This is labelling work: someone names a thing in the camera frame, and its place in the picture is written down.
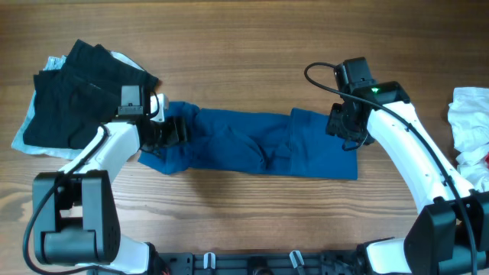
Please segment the blue polo shirt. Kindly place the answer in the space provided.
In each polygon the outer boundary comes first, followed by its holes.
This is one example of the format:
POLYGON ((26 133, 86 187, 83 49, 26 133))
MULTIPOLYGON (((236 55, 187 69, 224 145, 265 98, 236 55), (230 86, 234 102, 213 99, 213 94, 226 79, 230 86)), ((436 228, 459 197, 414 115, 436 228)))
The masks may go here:
POLYGON ((328 116, 293 108, 288 115, 199 108, 171 102, 166 116, 183 117, 189 140, 138 161, 163 174, 189 168, 327 180, 356 180, 355 151, 325 132, 328 116))

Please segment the red and white garment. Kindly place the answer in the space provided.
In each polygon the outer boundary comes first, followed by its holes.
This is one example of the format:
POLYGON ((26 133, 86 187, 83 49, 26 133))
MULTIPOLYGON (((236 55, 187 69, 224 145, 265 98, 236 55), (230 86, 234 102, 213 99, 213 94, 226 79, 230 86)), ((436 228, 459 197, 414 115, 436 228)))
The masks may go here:
POLYGON ((458 172, 480 192, 488 191, 488 89, 459 87, 449 104, 458 172))

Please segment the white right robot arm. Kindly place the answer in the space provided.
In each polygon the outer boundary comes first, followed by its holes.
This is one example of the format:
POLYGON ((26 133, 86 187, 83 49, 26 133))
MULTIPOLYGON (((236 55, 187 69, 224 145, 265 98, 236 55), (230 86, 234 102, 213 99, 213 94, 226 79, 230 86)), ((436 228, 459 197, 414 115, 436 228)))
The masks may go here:
POLYGON ((447 161, 398 82, 340 84, 328 133, 378 142, 412 194, 418 216, 404 238, 359 246, 362 274, 476 274, 488 268, 488 193, 447 161))

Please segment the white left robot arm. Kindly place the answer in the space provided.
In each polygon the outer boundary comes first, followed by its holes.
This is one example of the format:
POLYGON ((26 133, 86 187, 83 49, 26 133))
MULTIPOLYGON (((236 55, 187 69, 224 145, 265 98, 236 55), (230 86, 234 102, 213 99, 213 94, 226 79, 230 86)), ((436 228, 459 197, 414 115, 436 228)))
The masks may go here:
POLYGON ((68 274, 169 274, 152 244, 121 233, 112 182, 141 147, 158 149, 187 139, 182 117, 110 122, 71 163, 38 174, 23 240, 26 264, 39 274, 42 264, 65 266, 68 274))

